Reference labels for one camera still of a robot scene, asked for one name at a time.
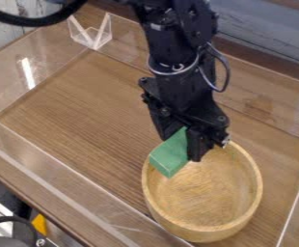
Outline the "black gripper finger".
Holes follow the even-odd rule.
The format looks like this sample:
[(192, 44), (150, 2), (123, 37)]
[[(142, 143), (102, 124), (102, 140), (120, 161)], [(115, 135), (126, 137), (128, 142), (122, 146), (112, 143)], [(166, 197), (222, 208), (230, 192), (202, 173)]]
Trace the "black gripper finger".
[(159, 136), (166, 141), (184, 126), (184, 123), (178, 119), (176, 110), (163, 105), (156, 99), (150, 100), (147, 105)]
[(214, 128), (200, 130), (190, 127), (186, 131), (187, 136), (187, 155), (188, 159), (200, 162), (203, 156), (215, 145), (222, 146), (224, 140), (224, 131)]

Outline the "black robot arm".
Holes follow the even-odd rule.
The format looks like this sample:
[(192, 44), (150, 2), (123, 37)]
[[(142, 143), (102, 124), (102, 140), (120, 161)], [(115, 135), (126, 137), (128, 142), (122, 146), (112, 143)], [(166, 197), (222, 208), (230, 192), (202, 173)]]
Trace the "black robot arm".
[(208, 0), (127, 0), (148, 44), (152, 75), (139, 80), (143, 101), (160, 137), (186, 131), (187, 158), (200, 161), (229, 139), (230, 119), (214, 95), (231, 77), (216, 78), (229, 61), (212, 45), (218, 13)]

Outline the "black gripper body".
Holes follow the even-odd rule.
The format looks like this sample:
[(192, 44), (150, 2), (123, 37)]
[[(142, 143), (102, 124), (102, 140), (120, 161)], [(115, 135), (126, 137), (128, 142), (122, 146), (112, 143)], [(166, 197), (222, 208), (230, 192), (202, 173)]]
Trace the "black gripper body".
[(154, 76), (139, 80), (144, 103), (156, 99), (174, 108), (187, 129), (196, 127), (206, 130), (211, 127), (223, 130), (224, 140), (219, 147), (224, 147), (230, 138), (230, 119), (214, 100), (214, 94), (219, 92), (215, 88), (215, 63), (204, 62), (188, 66), (152, 64), (150, 70)]

